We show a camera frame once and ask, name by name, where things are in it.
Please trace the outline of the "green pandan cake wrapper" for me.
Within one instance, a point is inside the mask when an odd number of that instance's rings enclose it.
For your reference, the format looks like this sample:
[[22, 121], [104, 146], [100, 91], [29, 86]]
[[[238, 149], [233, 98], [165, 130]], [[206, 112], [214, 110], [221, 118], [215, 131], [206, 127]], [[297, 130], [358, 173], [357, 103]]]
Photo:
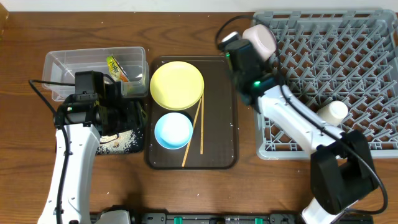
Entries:
[[115, 81], [129, 82], [129, 78], [122, 66], [118, 63], [113, 55], [106, 58], [110, 75]]

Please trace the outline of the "pink bowl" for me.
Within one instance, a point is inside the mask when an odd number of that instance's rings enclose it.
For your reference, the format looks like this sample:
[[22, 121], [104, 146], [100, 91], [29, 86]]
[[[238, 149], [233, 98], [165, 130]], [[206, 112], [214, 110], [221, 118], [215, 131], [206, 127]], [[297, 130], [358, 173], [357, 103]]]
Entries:
[[264, 25], [258, 24], [246, 29], [243, 38], [249, 40], [263, 61], [276, 52], [277, 44], [273, 33]]

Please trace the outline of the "pile of white rice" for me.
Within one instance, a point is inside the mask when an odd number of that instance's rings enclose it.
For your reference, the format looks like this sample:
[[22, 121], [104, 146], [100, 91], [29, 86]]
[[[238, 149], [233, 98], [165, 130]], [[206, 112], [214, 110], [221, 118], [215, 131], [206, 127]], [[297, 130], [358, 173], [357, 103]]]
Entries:
[[132, 154], [141, 152], [144, 148], [144, 132], [132, 129], [112, 136], [103, 136], [96, 155]]

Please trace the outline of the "light blue bowl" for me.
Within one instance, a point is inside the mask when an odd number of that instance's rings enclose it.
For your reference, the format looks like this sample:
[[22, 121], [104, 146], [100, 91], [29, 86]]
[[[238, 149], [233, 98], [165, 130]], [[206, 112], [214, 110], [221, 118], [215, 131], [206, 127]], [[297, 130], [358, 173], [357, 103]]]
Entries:
[[180, 149], [188, 144], [193, 135], [193, 124], [182, 113], [167, 113], [155, 124], [156, 141], [169, 150]]

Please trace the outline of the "pale green cup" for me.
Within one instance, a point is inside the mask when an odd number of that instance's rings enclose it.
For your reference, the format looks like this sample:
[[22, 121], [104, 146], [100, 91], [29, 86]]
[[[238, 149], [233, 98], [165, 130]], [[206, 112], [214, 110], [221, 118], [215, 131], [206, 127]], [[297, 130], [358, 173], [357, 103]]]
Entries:
[[342, 101], [332, 101], [320, 108], [317, 115], [327, 123], [338, 126], [348, 115], [348, 107]]

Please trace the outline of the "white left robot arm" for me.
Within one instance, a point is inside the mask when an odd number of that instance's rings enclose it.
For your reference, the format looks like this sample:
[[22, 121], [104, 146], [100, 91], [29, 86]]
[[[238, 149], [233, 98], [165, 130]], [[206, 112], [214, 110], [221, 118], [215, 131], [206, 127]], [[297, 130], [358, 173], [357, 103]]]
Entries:
[[101, 137], [132, 131], [139, 142], [147, 118], [138, 100], [121, 96], [108, 74], [77, 72], [75, 92], [51, 109], [56, 129], [52, 181], [39, 223], [91, 223], [90, 189]]

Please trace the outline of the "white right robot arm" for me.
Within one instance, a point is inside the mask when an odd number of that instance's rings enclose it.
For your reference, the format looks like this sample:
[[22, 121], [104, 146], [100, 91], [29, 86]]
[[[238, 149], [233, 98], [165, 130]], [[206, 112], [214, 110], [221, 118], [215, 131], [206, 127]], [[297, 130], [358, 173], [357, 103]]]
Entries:
[[314, 196], [302, 212], [305, 223], [334, 223], [373, 190], [382, 187], [367, 139], [322, 120], [289, 90], [278, 68], [267, 71], [252, 42], [233, 32], [215, 41], [228, 59], [231, 81], [243, 101], [273, 121], [310, 156]]

